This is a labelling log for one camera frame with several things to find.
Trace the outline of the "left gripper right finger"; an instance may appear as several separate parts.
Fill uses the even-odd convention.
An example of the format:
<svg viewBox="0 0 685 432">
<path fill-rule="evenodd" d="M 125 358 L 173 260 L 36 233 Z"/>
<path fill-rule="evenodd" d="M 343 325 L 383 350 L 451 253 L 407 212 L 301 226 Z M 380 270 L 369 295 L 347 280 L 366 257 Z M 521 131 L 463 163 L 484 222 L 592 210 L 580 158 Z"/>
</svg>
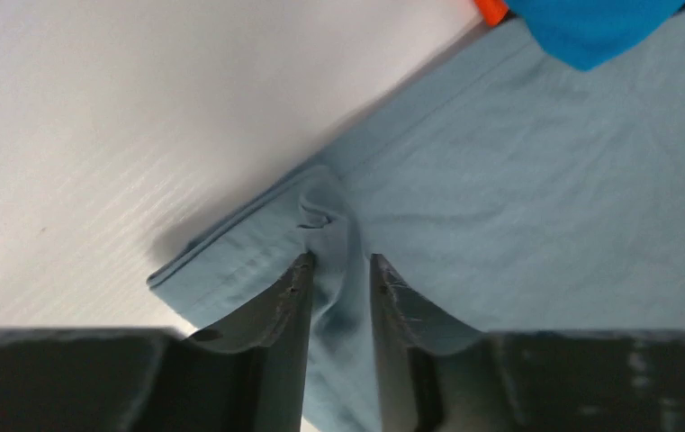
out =
<svg viewBox="0 0 685 432">
<path fill-rule="evenodd" d="M 381 254 L 370 258 L 370 304 L 382 429 L 456 430 L 480 331 L 413 289 Z"/>
</svg>

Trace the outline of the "grey-blue t-shirt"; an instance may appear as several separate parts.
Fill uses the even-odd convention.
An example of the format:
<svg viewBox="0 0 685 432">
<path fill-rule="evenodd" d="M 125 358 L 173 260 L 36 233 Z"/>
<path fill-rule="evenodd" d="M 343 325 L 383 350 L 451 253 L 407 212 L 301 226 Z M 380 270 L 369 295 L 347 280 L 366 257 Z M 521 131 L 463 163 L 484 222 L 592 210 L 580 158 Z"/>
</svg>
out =
<svg viewBox="0 0 685 432">
<path fill-rule="evenodd" d="M 380 427 L 368 259 L 480 329 L 685 329 L 685 12 L 589 72 L 470 45 L 148 280 L 197 328 L 316 257 L 303 413 Z"/>
</svg>

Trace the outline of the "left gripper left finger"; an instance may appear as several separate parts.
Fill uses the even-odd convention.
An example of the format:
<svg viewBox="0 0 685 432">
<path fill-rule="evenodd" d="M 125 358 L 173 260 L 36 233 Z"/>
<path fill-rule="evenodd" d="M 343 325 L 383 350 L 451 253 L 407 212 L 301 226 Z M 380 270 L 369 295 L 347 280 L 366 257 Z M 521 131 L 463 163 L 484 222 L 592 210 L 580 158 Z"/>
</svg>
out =
<svg viewBox="0 0 685 432">
<path fill-rule="evenodd" d="M 188 340 L 209 354 L 217 431 L 297 431 L 302 423 L 314 256 Z"/>
</svg>

